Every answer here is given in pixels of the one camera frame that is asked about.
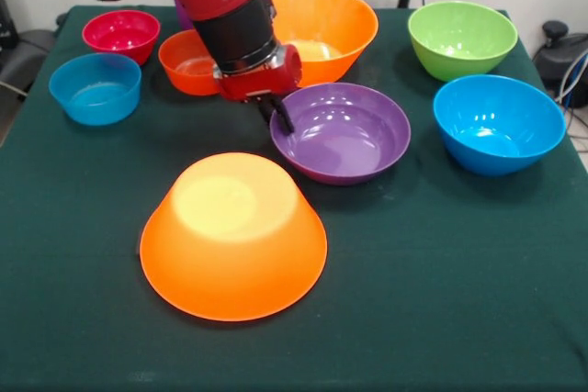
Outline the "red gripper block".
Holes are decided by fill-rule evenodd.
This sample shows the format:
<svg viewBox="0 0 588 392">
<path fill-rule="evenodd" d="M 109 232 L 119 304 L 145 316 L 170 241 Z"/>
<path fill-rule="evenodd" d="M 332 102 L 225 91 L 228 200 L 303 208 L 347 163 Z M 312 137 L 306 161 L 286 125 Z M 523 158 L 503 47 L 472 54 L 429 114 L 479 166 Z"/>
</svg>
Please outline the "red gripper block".
<svg viewBox="0 0 588 392">
<path fill-rule="evenodd" d="M 246 101 L 261 95 L 272 95 L 270 101 L 258 101 L 258 110 L 269 126 L 274 111 L 282 132 L 291 135 L 294 124 L 283 103 L 283 97 L 295 90 L 302 77 L 302 63 L 297 48 L 292 44 L 279 45 L 262 64 L 249 71 L 223 73 L 217 65 L 212 75 L 220 94 L 231 101 Z"/>
</svg>

